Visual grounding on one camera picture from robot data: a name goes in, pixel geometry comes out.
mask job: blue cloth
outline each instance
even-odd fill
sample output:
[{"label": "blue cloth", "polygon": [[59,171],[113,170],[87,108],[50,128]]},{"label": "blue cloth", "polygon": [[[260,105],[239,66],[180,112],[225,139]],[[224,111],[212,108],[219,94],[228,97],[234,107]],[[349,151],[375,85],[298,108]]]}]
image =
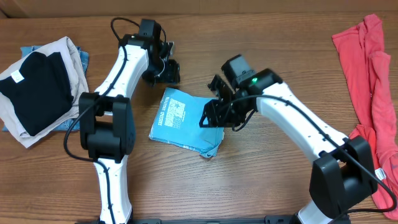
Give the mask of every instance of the blue cloth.
[{"label": "blue cloth", "polygon": [[[36,46],[36,45],[30,46],[30,47],[21,47],[22,58],[39,48],[41,48],[41,46]],[[87,52],[81,51],[80,47],[76,47],[76,48],[77,48],[77,51],[79,52],[81,65],[83,66],[83,71],[86,75],[89,55]],[[58,127],[54,128],[53,131],[66,131],[72,125],[73,121],[74,121],[74,119],[68,119],[65,122],[63,122],[62,124],[60,124]],[[80,123],[77,122],[75,127],[73,127],[72,131],[78,131],[79,129],[80,129]],[[3,127],[2,131],[8,131],[7,127]]]},{"label": "blue cloth", "polygon": [[199,152],[205,158],[216,156],[224,128],[199,127],[203,107],[210,100],[166,88],[149,138]]}]

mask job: blue denim cloth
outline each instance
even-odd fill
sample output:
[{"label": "blue denim cloth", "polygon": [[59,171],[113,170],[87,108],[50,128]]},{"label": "blue denim cloth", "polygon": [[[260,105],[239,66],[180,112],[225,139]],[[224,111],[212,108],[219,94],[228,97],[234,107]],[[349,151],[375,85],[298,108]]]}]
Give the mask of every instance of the blue denim cloth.
[{"label": "blue denim cloth", "polygon": [[[41,48],[41,46],[34,45],[34,46],[30,46],[30,47],[21,47],[22,58],[39,48]],[[83,66],[83,71],[86,75],[87,66],[88,66],[88,53],[81,51],[80,47],[76,46],[76,48],[80,54],[81,65]],[[73,121],[74,121],[74,119],[66,120],[64,123],[62,123],[58,127],[54,128],[53,131],[66,131],[72,125]],[[73,127],[72,131],[78,131],[79,129],[80,129],[80,123],[77,122],[75,127]],[[3,127],[2,131],[8,131],[7,127]]]}]

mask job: wooden table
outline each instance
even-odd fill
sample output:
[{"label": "wooden table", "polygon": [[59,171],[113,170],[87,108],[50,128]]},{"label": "wooden table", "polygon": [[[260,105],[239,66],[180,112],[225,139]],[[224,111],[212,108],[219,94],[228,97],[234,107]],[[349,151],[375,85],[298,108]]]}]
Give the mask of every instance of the wooden table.
[{"label": "wooden table", "polygon": [[[366,12],[151,16],[177,46],[179,88],[212,96],[206,84],[221,65],[243,54],[256,69],[270,67],[296,96],[334,128],[349,134],[358,123],[331,35],[361,22]],[[377,13],[392,55],[391,93],[398,103],[398,14]],[[21,57],[19,47],[69,36],[90,53],[90,91],[103,82],[117,56],[112,17],[0,20],[0,70]],[[135,21],[140,17],[130,17]],[[120,34],[136,27],[118,22]],[[216,157],[148,138],[165,86],[140,81],[132,98],[137,140],[128,162],[134,218],[234,218],[292,214],[310,200],[311,164],[273,123],[256,114],[238,133],[225,130]],[[68,157],[65,133],[52,133],[29,149],[0,133],[0,223],[73,223],[100,215],[100,191],[92,164]],[[73,153],[87,156],[79,133]],[[371,197],[358,207],[375,207]],[[354,223],[390,223],[381,214],[354,214]]]}]

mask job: wooden surface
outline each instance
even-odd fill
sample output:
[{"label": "wooden surface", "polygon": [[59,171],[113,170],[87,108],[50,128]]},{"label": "wooden surface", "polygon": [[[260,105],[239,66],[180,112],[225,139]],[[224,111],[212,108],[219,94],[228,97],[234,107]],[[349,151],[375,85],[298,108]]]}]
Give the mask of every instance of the wooden surface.
[{"label": "wooden surface", "polygon": [[[349,134],[358,123],[331,35],[361,22],[370,12],[152,16],[177,46],[179,88],[212,96],[206,84],[221,65],[244,54],[256,69],[270,67],[295,95],[334,128]],[[391,93],[398,104],[398,13],[378,12],[391,60]],[[69,36],[90,53],[90,91],[103,82],[117,56],[111,17],[0,20],[0,70],[21,57],[19,47]],[[121,22],[120,34],[136,28]],[[242,131],[225,130],[216,157],[148,138],[164,86],[140,81],[132,99],[137,141],[127,175],[135,218],[234,218],[290,214],[310,200],[311,164],[269,120],[254,115]],[[25,149],[0,133],[0,223],[73,223],[100,215],[100,191],[92,164],[68,157],[65,133],[53,133]],[[86,156],[79,133],[73,153]],[[371,198],[359,207],[374,207]],[[390,223],[381,214],[354,214],[354,223]]]},{"label": "wooden surface", "polygon": [[15,18],[398,10],[396,0],[47,0],[44,2],[43,0],[0,0],[0,9],[9,17]]}]

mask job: white arm segment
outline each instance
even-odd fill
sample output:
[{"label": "white arm segment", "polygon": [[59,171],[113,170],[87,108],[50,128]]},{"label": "white arm segment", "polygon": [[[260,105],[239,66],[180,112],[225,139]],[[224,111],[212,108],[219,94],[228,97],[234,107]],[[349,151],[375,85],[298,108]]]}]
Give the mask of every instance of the white arm segment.
[{"label": "white arm segment", "polygon": [[[122,95],[131,99],[132,93],[137,86],[138,80],[142,73],[147,70],[149,64],[148,52],[135,45],[126,45],[127,62],[124,66],[122,74],[116,81],[114,88],[107,94],[107,96]],[[118,74],[124,60],[123,48],[119,48],[119,55],[116,63],[113,65],[111,72],[105,81],[95,90],[99,94],[103,94],[113,82]]]},{"label": "white arm segment", "polygon": [[[297,99],[286,83],[275,83],[263,90],[264,95],[272,95],[289,100],[306,113],[329,137],[342,146],[347,136],[323,122]],[[326,141],[323,136],[293,107],[281,101],[270,98],[257,98],[257,109],[265,117],[279,126],[296,145],[304,152],[310,162],[318,159],[322,151],[331,152],[335,146]],[[298,218],[303,224],[327,224],[331,221],[311,201],[298,212]]]},{"label": "white arm segment", "polygon": [[[127,193],[127,158],[124,156],[121,163],[117,164],[114,159],[98,159],[109,170],[109,184],[111,191],[111,203],[114,219],[116,223],[127,223],[130,219],[132,206]],[[106,185],[106,175],[104,169],[94,163],[99,179],[99,189],[101,191],[102,210],[99,219],[105,224],[113,224],[111,213],[108,209],[108,190]]]}]

